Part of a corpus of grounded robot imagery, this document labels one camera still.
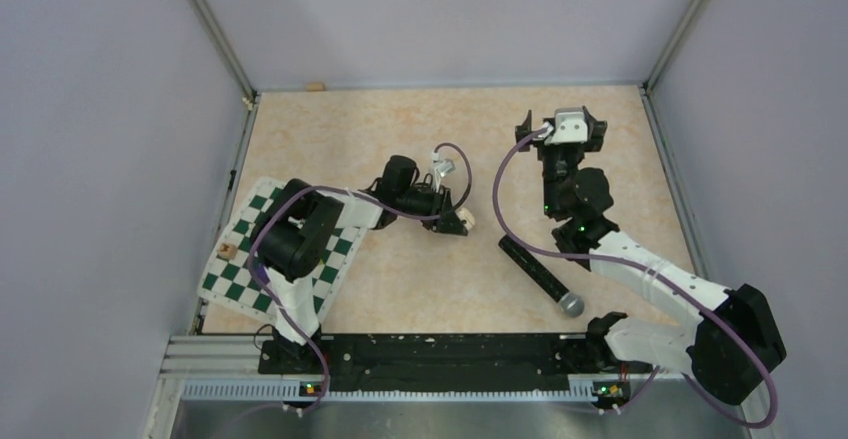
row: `black mounting plate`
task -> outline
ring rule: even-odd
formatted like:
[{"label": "black mounting plate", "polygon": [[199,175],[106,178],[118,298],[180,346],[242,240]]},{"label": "black mounting plate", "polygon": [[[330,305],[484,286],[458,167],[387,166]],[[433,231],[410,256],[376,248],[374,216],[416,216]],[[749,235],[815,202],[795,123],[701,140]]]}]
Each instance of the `black mounting plate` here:
[{"label": "black mounting plate", "polygon": [[[601,370],[583,334],[323,334],[318,345],[334,391],[562,391],[569,374]],[[631,373],[650,366],[631,363]],[[262,344],[260,374],[321,374],[273,340]]]}]

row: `white wall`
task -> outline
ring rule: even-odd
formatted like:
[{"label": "white wall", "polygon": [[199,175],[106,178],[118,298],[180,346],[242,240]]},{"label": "white wall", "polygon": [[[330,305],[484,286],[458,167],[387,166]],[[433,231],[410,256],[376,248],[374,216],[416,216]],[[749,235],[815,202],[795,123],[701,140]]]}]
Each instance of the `white wall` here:
[{"label": "white wall", "polygon": [[641,82],[689,0],[208,0],[260,89]]},{"label": "white wall", "polygon": [[714,279],[761,288],[786,437],[845,437],[848,0],[712,0],[656,91]]},{"label": "white wall", "polygon": [[239,99],[187,0],[0,0],[0,436],[140,435]]}]

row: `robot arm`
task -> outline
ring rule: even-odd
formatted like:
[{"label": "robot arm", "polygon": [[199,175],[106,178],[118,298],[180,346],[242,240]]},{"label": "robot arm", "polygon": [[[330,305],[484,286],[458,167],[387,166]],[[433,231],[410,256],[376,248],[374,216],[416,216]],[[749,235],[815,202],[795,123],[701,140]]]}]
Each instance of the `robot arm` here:
[{"label": "robot arm", "polygon": [[[400,212],[438,216],[422,221],[430,231],[465,236],[473,227],[474,218],[464,208],[453,205],[450,189],[440,182],[452,170],[452,162],[441,160],[438,153],[434,153],[431,172],[426,176],[429,181],[425,178],[416,182],[420,172],[415,162],[404,156],[392,156],[383,175],[363,192]],[[283,204],[307,187],[309,184],[300,179],[290,180],[269,209],[257,218],[251,242],[256,242],[259,231]],[[333,231],[347,227],[382,229],[395,219],[396,214],[352,193],[312,191],[284,211],[271,227],[257,249],[257,258],[270,288],[306,335],[314,335],[320,326],[312,300],[312,280],[308,275],[319,265]],[[300,347],[306,344],[306,338],[279,315],[274,335],[290,353],[297,356],[306,353]]]},{"label": "robot arm", "polygon": [[[516,141],[531,134],[531,120],[528,113],[516,127]],[[640,361],[678,371],[694,377],[719,400],[740,404],[762,381],[754,365],[718,326],[655,276],[662,273],[713,311],[772,371],[786,357],[786,350],[763,294],[747,284],[732,290],[686,272],[645,249],[604,217],[613,205],[609,182],[601,169],[578,169],[578,164],[585,152],[601,149],[606,122],[596,120],[584,107],[558,109],[545,124],[548,133],[531,144],[543,167],[544,213],[565,221],[552,231],[557,248],[648,266],[652,273],[614,261],[575,261],[624,284],[678,323],[652,324],[616,312],[595,318],[587,338],[599,344],[598,362],[613,366],[617,361]]]}]

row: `green and white checkerboard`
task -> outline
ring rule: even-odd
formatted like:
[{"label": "green and white checkerboard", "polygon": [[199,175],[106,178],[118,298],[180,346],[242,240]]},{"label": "green and white checkerboard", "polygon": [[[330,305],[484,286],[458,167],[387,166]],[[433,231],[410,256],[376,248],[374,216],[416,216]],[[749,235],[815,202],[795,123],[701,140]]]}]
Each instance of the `green and white checkerboard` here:
[{"label": "green and white checkerboard", "polygon": [[[271,297],[251,280],[247,270],[247,253],[250,250],[250,234],[256,218],[261,212],[268,210],[285,185],[285,182],[269,177],[256,181],[239,210],[238,218],[224,228],[215,244],[215,250],[206,262],[206,269],[198,287],[200,297],[273,324],[277,315],[276,308]],[[327,243],[321,265],[310,273],[319,321],[323,321],[330,310],[347,268],[359,250],[366,232],[367,229],[357,227],[336,229]],[[231,261],[218,257],[218,248],[223,243],[235,244],[238,247],[238,252]]]}]

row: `small wooden block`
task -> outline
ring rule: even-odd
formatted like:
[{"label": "small wooden block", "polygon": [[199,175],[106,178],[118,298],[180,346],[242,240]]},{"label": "small wooden block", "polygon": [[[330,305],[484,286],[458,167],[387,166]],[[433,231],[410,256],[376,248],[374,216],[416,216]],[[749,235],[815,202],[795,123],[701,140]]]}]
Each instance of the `small wooden block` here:
[{"label": "small wooden block", "polygon": [[236,257],[236,252],[238,252],[238,248],[235,244],[225,242],[218,248],[218,257],[225,261],[232,261]]},{"label": "small wooden block", "polygon": [[326,90],[327,88],[323,82],[310,82],[306,85],[306,92],[322,92]]}]

